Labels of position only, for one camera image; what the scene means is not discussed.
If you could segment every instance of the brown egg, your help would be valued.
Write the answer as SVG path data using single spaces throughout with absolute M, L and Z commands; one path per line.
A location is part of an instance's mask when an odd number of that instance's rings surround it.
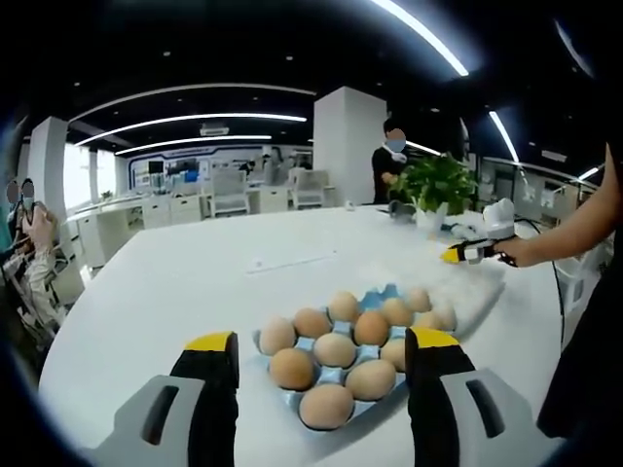
M 294 327 L 287 319 L 278 316 L 271 319 L 260 333 L 260 350 L 266 355 L 293 347 L 295 342 Z
M 407 307 L 415 313 L 426 313 L 431 309 L 428 292 L 422 287 L 414 287 L 407 292 L 406 303 Z
M 283 389 L 304 391 L 313 384 L 313 362 L 300 348 L 284 348 L 271 358 L 269 372 Z
M 396 381 L 396 369 L 386 360 L 370 360 L 348 373 L 346 387 L 359 401 L 377 401 Z
M 442 331 L 454 331 L 457 328 L 457 314 L 450 302 L 445 301 L 436 306 L 433 311 L 441 320 Z
M 420 328 L 443 330 L 443 321 L 437 313 L 429 311 L 428 313 L 422 313 L 420 318 L 416 320 L 416 326 Z
M 391 363 L 396 371 L 405 372 L 405 340 L 391 339 L 381 348 L 381 358 Z
M 329 316 L 334 321 L 354 323 L 359 315 L 359 302 L 351 292 L 338 292 L 329 304 Z
M 294 315 L 294 329 L 299 336 L 318 339 L 331 332 L 331 321 L 322 311 L 303 308 Z
M 354 325 L 354 340 L 359 345 L 383 345 L 389 334 L 389 324 L 378 311 L 366 311 Z
M 407 308 L 401 299 L 385 300 L 381 307 L 381 313 L 389 326 L 411 326 L 413 324 L 413 312 Z
M 348 368 L 357 353 L 351 339 L 338 333 L 321 336 L 313 345 L 313 355 L 320 365 Z
M 308 391 L 299 416 L 314 430 L 335 430 L 344 425 L 354 409 L 352 394 L 339 384 L 322 384 Z

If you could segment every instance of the white flower pot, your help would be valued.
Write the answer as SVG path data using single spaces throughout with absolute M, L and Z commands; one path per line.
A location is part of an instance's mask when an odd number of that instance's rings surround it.
M 446 220 L 448 214 L 448 203 L 442 202 L 437 211 L 422 211 L 418 207 L 416 212 L 416 224 L 418 230 L 429 235 L 437 235 L 441 232 L 441 226 Z

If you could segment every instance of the white pillar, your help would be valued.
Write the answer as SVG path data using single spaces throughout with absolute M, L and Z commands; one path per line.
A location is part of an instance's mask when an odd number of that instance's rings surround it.
M 117 180 L 117 196 L 129 191 L 128 160 L 115 156 L 115 177 Z
M 97 150 L 89 148 L 89 185 L 91 186 L 91 202 L 99 202 L 97 188 Z
M 372 202 L 372 154 L 384 142 L 386 102 L 340 88 L 316 101 L 313 111 L 313 168 L 329 173 L 338 204 Z
M 18 161 L 18 183 L 21 185 L 23 179 L 28 176 L 28 156 L 30 155 L 30 145 L 22 144 L 19 150 Z
M 48 117 L 32 130 L 28 156 L 28 177 L 34 183 L 35 197 L 43 201 L 60 222 L 67 216 L 62 175 L 66 135 L 67 122 Z

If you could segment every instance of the white table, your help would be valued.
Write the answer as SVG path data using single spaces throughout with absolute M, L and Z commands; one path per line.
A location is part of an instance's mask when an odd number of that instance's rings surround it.
M 248 241 L 249 233 L 262 240 Z M 402 253 L 429 246 L 374 208 L 141 232 L 90 284 L 60 329 L 41 376 L 44 405 L 73 444 L 96 447 L 111 432 L 117 408 L 150 377 L 168 375 L 186 342 L 234 330 L 241 365 L 237 465 L 413 465 L 404 406 L 366 437 L 320 456 L 257 364 L 250 333 L 270 315 L 326 304 L 336 289 L 362 293 L 378 285 L 363 273 L 370 265 L 408 270 L 413 266 Z M 312 256 L 329 258 L 247 273 L 258 263 L 269 268 Z M 495 261 L 491 268 L 504 269 L 505 290 L 463 347 L 477 368 L 491 368 L 522 394 L 536 416 L 560 356 L 554 272 L 551 265 L 511 269 Z

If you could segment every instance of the ceiling light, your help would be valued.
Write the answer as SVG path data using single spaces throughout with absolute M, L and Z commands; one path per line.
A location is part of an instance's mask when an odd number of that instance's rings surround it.
M 439 38 L 437 38 L 437 36 L 435 36 L 432 32 L 430 32 L 430 30 L 426 26 L 424 26 L 421 22 L 419 22 L 413 16 L 409 15 L 403 8 L 396 5 L 391 0 L 370 0 L 370 1 L 377 4 L 378 6 L 380 6 L 381 8 L 386 10 L 388 13 L 395 16 L 396 18 L 400 19 L 407 26 L 409 26 L 411 29 L 413 29 L 418 34 L 420 34 L 420 36 L 428 44 L 430 44 L 435 49 L 435 51 L 437 51 L 441 56 L 443 56 L 446 59 L 446 61 L 450 64 L 450 66 L 452 66 L 460 76 L 469 75 L 469 72 L 467 71 L 467 69 L 463 66 L 463 64 L 460 61 L 458 61 L 458 58 L 456 58 L 455 55 L 452 52 L 450 52 L 450 49 L 448 49 L 446 45 L 443 42 L 441 42 Z M 515 151 L 515 148 L 513 147 L 513 143 L 508 137 L 506 128 L 504 128 L 504 125 L 502 124 L 501 120 L 499 119 L 499 117 L 497 116 L 495 112 L 490 112 L 489 115 L 494 121 L 495 126 L 497 126 L 497 130 L 502 135 L 502 138 L 504 138 L 504 141 L 506 142 L 506 146 L 508 146 L 508 150 L 510 151 L 510 155 L 512 156 L 513 160 L 515 162 L 518 162 L 519 158 L 517 157 L 517 152 Z
M 435 49 L 435 51 L 437 51 L 441 56 L 446 59 L 448 63 L 450 63 L 450 66 L 452 66 L 457 71 L 457 73 L 460 74 L 460 76 L 467 76 L 469 74 L 465 67 L 462 65 L 462 63 L 458 61 L 458 58 L 456 58 L 455 55 L 450 52 L 446 45 L 441 42 L 437 38 L 437 36 L 430 32 L 430 30 L 426 26 L 424 26 L 417 19 L 409 15 L 404 9 L 393 3 L 391 0 L 370 1 L 376 3 L 388 13 L 394 15 L 406 25 L 408 25 L 410 28 L 412 28 L 414 31 L 416 31 L 418 34 L 420 34 L 421 37 Z
M 170 146 L 173 144 L 183 144 L 183 143 L 199 143 L 201 141 L 230 141 L 237 139 L 271 139 L 268 135 L 230 135 L 230 136 L 206 136 L 204 138 L 188 138 L 188 139 L 176 139 L 173 141 L 163 141 L 162 143 L 154 143 L 154 144 L 146 144 L 145 146 L 137 146 L 135 148 L 124 149 L 123 151 L 118 151 L 115 153 L 115 156 L 119 156 L 121 154 L 131 153 L 134 151 L 142 151 L 143 149 L 149 148 L 159 148 L 161 146 Z
M 407 146 L 411 146 L 412 148 L 420 149 L 421 151 L 426 151 L 427 153 L 434 154 L 435 156 L 441 156 L 439 151 L 435 151 L 434 149 L 427 148 L 420 144 L 412 143 L 411 141 L 407 141 Z
M 577 177 L 577 179 L 581 182 L 582 180 L 586 180 L 587 178 L 592 177 L 593 175 L 595 175 L 597 172 L 600 171 L 601 167 L 593 167 L 590 170 L 585 171 L 582 175 L 580 175 L 579 177 Z
M 291 117 L 289 115 L 275 115 L 275 114 L 252 114 L 252 113 L 231 113 L 231 114 L 198 114 L 198 115 L 182 115 L 180 117 L 169 117 L 167 119 L 152 120 L 150 122 L 143 122 L 141 124 L 134 124 L 129 126 L 123 126 L 121 128 L 112 129 L 99 133 L 96 136 L 87 138 L 83 141 L 76 143 L 76 146 L 82 146 L 83 144 L 90 143 L 95 139 L 103 138 L 111 134 L 120 133 L 122 131 L 128 131 L 129 129 L 142 128 L 144 126 L 167 124 L 169 122 L 181 122 L 183 120 L 204 120 L 204 119 L 267 119 L 267 120 L 284 120 L 287 122 L 306 122 L 308 119 L 305 117 Z
M 497 116 L 497 112 L 496 111 L 490 112 L 489 117 L 491 117 L 491 120 L 493 120 L 495 126 L 497 126 L 497 130 L 499 131 L 499 134 L 502 135 L 502 139 L 506 143 L 506 146 L 508 147 L 508 151 L 510 151 L 510 155 L 513 158 L 513 161 L 519 163 L 519 157 L 517 156 L 517 151 L 515 151 L 515 146 L 513 146 L 513 142 L 510 140 L 510 136 L 508 136 L 508 133 L 506 132 L 506 128 L 504 127 L 504 125 L 502 124 L 502 121 Z

